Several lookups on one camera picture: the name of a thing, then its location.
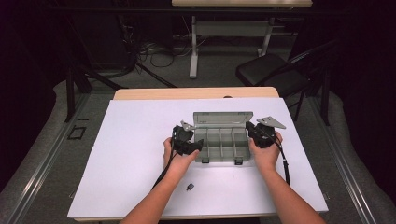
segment chair leg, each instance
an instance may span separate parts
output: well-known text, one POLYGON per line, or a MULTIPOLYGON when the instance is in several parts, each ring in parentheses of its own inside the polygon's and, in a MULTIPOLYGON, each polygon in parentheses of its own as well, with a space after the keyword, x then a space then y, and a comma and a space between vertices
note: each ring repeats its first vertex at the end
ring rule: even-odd
POLYGON ((294 121, 297 121, 298 115, 300 114, 300 108, 301 108, 301 105, 303 104, 304 97, 305 97, 305 91, 301 91, 300 100, 297 104, 297 110, 296 110, 296 113, 295 113, 294 119, 293 119, 294 121))

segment person's left hand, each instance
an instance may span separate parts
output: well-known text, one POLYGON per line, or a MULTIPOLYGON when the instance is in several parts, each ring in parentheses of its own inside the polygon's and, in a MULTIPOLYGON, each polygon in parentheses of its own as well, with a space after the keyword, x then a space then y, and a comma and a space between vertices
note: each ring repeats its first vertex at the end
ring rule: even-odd
POLYGON ((189 169, 191 162, 197 158, 200 151, 196 149, 190 155, 180 156, 175 151, 172 151, 171 139, 172 138, 167 138, 163 142, 163 146, 164 146, 163 168, 165 168, 166 165, 168 164, 169 158, 172 153, 172 157, 173 156, 175 157, 172 159, 171 165, 169 166, 165 176, 169 178, 173 178, 178 182, 183 177, 183 175, 186 174, 187 169, 189 169))

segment person's right arm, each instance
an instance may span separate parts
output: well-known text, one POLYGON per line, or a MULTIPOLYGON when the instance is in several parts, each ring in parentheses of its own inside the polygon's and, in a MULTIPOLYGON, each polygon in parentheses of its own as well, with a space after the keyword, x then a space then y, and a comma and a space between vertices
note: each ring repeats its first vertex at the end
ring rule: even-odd
MULTIPOLYGON (((280 133, 276 135, 281 142, 280 133)), ((268 148, 258 148, 254 141, 249 139, 249 147, 282 223, 325 223, 321 216, 276 171, 276 161, 279 156, 277 146, 272 144, 268 148)))

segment forearm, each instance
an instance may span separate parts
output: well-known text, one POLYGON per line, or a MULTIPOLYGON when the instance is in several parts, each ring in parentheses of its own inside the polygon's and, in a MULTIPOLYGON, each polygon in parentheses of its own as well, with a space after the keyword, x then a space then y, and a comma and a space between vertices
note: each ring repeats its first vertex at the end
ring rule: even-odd
POLYGON ((325 223, 275 170, 261 170, 261 173, 282 223, 325 223))
POLYGON ((157 224, 177 184, 177 179, 165 176, 121 223, 157 224))

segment person's left arm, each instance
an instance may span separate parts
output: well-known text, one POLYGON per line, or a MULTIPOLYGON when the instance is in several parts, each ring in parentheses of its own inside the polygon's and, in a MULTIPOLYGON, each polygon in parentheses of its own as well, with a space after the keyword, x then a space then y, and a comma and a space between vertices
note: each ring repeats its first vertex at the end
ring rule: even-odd
MULTIPOLYGON (((170 140, 171 138, 168 138, 163 142, 165 147, 163 154, 164 166, 168 163, 172 153, 170 140)), ((163 180, 122 220, 121 224, 158 223, 172 192, 198 154, 199 150, 195 150, 188 156, 176 154, 163 180)))

